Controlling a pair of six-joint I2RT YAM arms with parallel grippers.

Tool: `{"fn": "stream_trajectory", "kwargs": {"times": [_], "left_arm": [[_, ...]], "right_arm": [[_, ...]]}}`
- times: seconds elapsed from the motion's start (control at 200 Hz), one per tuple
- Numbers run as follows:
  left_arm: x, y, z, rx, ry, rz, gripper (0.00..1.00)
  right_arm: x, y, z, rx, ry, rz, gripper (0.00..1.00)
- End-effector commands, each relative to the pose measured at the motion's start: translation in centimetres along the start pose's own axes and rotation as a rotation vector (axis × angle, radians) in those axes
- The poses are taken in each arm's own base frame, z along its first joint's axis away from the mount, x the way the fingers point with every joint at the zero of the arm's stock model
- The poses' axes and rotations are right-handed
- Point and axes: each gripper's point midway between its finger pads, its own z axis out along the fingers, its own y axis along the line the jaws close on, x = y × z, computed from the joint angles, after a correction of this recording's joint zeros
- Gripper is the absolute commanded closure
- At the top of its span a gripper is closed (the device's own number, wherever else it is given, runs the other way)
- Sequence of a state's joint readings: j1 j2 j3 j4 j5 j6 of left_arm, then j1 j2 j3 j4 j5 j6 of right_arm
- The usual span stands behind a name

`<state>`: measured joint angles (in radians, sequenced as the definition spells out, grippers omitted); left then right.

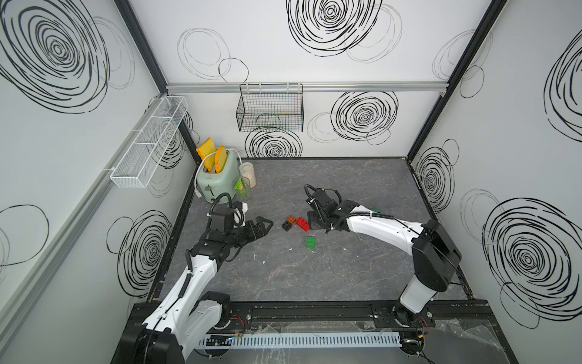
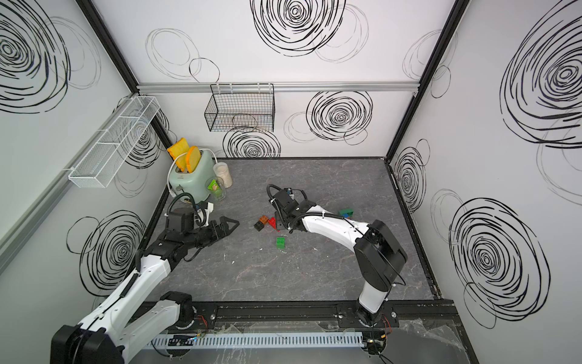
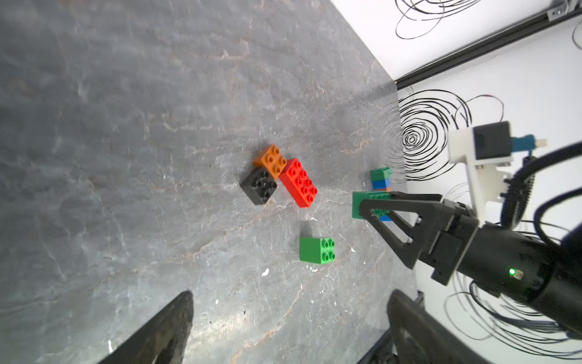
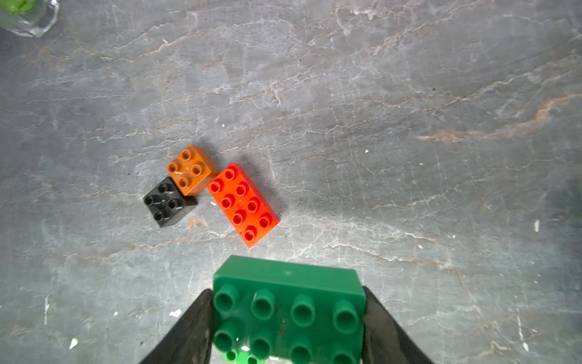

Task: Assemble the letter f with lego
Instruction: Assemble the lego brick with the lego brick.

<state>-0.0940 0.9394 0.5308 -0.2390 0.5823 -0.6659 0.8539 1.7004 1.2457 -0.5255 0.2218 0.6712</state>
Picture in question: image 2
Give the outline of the bright green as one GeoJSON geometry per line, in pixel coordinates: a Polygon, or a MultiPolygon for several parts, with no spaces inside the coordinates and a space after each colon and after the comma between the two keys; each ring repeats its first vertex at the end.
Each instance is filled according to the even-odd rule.
{"type": "Polygon", "coordinates": [[[285,237],[277,237],[276,246],[278,249],[284,250],[286,248],[286,238],[285,237]]]}

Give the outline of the dark green lego brick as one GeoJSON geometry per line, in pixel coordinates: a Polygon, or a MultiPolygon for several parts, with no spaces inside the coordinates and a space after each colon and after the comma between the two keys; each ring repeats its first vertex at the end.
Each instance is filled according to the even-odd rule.
{"type": "Polygon", "coordinates": [[[353,217],[354,214],[354,209],[348,208],[348,209],[341,209],[338,212],[339,215],[341,215],[344,218],[351,218],[353,217]]]}

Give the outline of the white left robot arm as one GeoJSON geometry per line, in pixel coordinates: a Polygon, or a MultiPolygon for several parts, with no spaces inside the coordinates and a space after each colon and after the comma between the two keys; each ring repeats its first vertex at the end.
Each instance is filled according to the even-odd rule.
{"type": "Polygon", "coordinates": [[[179,208],[166,214],[165,230],[139,258],[136,268],[76,326],[62,326],[52,338],[51,363],[128,363],[163,330],[189,328],[196,320],[192,297],[169,291],[137,320],[133,315],[154,288],[190,250],[201,251],[231,235],[239,221],[207,218],[206,209],[179,208]]]}

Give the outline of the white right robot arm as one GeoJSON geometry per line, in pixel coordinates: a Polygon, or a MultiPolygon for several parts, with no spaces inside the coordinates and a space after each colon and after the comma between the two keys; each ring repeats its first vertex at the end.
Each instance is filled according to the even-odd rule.
{"type": "Polygon", "coordinates": [[[359,312],[374,317],[396,285],[406,284],[401,272],[408,255],[393,232],[380,220],[354,221],[333,214],[296,191],[274,184],[266,187],[269,203],[288,232],[302,231],[324,236],[354,253],[365,285],[359,296],[359,312]]]}

